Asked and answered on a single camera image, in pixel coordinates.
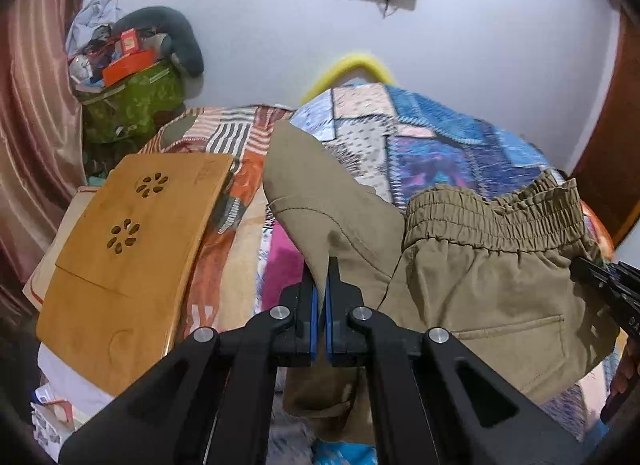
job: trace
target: metal bolt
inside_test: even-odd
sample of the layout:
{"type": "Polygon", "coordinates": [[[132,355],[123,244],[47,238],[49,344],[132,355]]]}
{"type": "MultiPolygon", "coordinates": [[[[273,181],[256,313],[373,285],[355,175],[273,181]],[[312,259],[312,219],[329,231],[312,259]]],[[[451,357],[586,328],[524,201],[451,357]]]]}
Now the metal bolt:
{"type": "Polygon", "coordinates": [[[290,314],[291,312],[286,306],[274,306],[269,310],[269,315],[278,320],[286,319],[290,314]]]}
{"type": "Polygon", "coordinates": [[[371,310],[366,306],[355,307],[351,314],[358,320],[369,320],[372,315],[371,310]]]}
{"type": "Polygon", "coordinates": [[[449,340],[449,332],[444,328],[433,328],[429,330],[429,338],[437,344],[442,344],[449,340]]]}
{"type": "Polygon", "coordinates": [[[209,342],[213,338],[213,330],[203,326],[193,332],[193,338],[198,342],[209,342]]]}

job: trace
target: brown door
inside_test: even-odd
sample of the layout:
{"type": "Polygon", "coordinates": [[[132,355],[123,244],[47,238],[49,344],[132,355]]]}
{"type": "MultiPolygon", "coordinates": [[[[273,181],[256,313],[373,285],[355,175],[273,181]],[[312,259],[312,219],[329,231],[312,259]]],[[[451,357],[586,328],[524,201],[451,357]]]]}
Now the brown door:
{"type": "Polygon", "coordinates": [[[640,215],[640,31],[624,14],[609,93],[573,176],[618,245],[640,215]]]}

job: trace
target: green storage box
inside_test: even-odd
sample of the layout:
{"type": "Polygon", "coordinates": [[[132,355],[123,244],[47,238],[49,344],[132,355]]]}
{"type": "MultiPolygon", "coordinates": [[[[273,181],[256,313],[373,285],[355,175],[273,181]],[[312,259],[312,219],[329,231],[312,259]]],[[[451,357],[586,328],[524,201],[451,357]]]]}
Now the green storage box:
{"type": "Polygon", "coordinates": [[[82,94],[78,99],[87,111],[83,113],[87,142],[109,143],[132,137],[148,140],[156,133],[156,112],[180,106],[184,87],[174,66],[162,60],[98,95],[82,94]]]}

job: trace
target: curtain fold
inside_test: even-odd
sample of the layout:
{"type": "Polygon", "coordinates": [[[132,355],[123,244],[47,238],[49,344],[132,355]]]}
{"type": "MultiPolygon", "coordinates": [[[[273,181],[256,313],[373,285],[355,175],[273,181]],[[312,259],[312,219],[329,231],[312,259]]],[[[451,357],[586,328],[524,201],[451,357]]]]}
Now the curtain fold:
{"type": "Polygon", "coordinates": [[[14,0],[0,16],[0,267],[14,282],[31,275],[85,182],[64,49],[81,5],[14,0]]]}

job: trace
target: pink fabric patch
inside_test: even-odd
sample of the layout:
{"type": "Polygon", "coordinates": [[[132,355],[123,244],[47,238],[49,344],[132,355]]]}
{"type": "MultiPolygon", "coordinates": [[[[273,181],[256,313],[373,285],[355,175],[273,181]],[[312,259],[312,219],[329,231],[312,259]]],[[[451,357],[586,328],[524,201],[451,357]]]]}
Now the pink fabric patch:
{"type": "Polygon", "coordinates": [[[271,235],[271,248],[264,268],[262,311],[273,308],[280,300],[283,288],[302,280],[305,261],[291,242],[284,228],[276,221],[271,235]]]}

